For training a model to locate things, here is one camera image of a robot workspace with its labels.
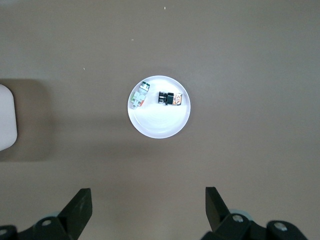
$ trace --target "gray floor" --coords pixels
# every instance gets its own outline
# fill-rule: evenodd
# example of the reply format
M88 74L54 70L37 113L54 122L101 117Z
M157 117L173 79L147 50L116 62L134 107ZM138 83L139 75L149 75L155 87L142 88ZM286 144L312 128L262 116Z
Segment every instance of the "gray floor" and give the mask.
M81 240L198 240L216 186L258 224L320 239L319 12L317 0L0 0L0 84L18 122L0 152L0 225L23 230L90 187ZM152 75L190 96L171 138L128 118Z

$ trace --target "white rounded edge object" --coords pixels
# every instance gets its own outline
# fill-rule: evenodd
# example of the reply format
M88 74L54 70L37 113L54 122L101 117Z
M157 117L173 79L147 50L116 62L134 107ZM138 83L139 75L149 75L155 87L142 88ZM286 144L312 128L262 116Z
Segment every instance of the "white rounded edge object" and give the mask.
M0 151L11 147L17 137L14 96L6 86L0 84Z
M150 84L145 102L142 106L132 109L132 95L142 82ZM181 105L159 104L159 92L182 93ZM141 134L153 139L165 139L174 136L184 128L191 113L191 102L186 89L177 80L168 76L155 75L147 77L135 85L128 98L127 110L132 125ZM159 119L161 114L170 115L174 121L161 122Z

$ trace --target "bolt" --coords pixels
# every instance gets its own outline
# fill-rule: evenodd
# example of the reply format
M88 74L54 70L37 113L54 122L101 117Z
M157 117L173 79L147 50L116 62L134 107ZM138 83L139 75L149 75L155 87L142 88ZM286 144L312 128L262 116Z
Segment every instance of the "bolt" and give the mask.
M1 236L1 235L5 235L7 232L8 232L7 229L1 229L1 230L0 230L0 236Z
M277 229L279 229L280 231L287 231L288 230L288 228L286 227L286 225L284 225L283 223L281 223L281 222L276 222L275 224L274 224L274 226L277 228Z
M233 218L233 220L235 220L238 223L242 223L244 221L244 219L240 215L233 215L232 218Z
M41 225L48 226L49 224L51 224L51 220L48 219L48 220L43 221Z

